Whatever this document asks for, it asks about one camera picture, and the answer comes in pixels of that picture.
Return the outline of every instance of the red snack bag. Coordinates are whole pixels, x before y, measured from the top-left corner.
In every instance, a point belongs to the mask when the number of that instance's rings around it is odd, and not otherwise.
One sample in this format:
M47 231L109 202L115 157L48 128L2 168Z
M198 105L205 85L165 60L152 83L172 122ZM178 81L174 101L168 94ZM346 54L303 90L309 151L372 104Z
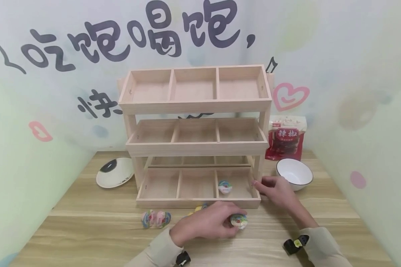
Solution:
M306 130L307 122L304 116L270 116L269 148L266 150L265 159L301 160Z

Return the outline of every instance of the white plate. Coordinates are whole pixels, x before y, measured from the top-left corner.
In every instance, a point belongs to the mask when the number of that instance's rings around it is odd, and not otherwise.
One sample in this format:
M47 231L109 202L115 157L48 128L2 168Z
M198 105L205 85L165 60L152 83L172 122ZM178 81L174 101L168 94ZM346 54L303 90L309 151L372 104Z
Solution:
M113 168L113 161L108 162L97 173L97 185L102 188L115 188L128 182L134 175L132 160L130 158L116 158L116 164Z
M278 175L283 176L294 191L298 191L313 181L313 173L301 161L285 158L276 164L276 171Z

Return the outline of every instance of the pink heart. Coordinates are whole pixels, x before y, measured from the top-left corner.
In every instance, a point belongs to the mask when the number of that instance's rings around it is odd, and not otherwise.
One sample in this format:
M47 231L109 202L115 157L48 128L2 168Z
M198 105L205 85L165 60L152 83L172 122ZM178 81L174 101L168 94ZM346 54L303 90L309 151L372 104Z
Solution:
M42 142L49 142L53 140L52 136L48 133L48 131L46 131L46 128L40 122L31 121L28 124L28 127L30 127L34 137L38 140ZM40 136L40 132L37 129L39 129L45 136Z
M283 104L292 103L288 106L282 105L279 101L278 92L282 88L287 89L287 95L281 97L280 101ZM303 92L303 97L299 101L294 102L296 100L295 98L287 99L287 97L293 96L297 92ZM273 102L276 106L276 109L279 112L281 112L281 111L293 109L293 108L299 106L300 104L302 104L309 96L309 93L310 93L309 88L307 88L305 86L300 86L300 87L294 88L292 84L290 84L288 82L283 82L283 83L279 84L277 87L275 87L275 89L273 90Z

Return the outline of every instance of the shelf compartment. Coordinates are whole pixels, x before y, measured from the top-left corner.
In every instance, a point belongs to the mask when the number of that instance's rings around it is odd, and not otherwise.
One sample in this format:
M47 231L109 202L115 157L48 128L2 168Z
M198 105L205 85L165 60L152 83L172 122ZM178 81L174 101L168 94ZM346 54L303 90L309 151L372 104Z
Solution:
M215 164L219 166L250 166L247 156L215 156Z
M176 142L198 143L217 142L215 120L179 120L179 134Z
M272 98L263 65L134 70L122 79L126 115L260 112Z
M182 180L178 199L212 199L215 194L215 170L182 169Z
M247 179L249 177L250 170L249 169L220 169L217 170L217 179L220 181L228 181L232 185L232 190L229 194L220 193L218 198L256 198L257 190L251 187L252 179Z
M218 68L219 99L259 99L268 98L268 87L263 68L220 67Z
M145 168L250 167L248 156L142 157Z
M140 121L126 146L132 157L262 155L268 141L255 118L164 119Z
M129 138L131 144L170 143L175 129L175 121L141 120L135 133Z
M175 69L170 101L195 102L217 99L216 68Z
M137 199L175 199L179 177L178 169L149 169Z
M125 81L128 90L122 95L122 101L134 103L165 102L168 97L170 77L171 70L131 71L127 81Z
M153 157L151 166L181 166L183 157Z
M218 193L221 179L233 185L225 197ZM195 208L222 200L258 208L260 194L249 186L252 179L249 167L149 168L136 202L140 208Z
M218 120L217 122L221 142L258 142L264 139L257 120L252 118L239 118L237 124L232 120Z

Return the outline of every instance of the beige sleeve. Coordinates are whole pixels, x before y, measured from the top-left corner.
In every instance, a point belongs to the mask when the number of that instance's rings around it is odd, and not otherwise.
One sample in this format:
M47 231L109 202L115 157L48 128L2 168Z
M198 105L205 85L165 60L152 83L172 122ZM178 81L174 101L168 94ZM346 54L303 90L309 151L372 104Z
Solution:
M309 236L304 249L315 267L352 267L326 228L306 228L301 234Z
M170 228L166 228L156 236L150 245L124 267L170 267L175 265L176 257L183 248L177 247L170 235Z

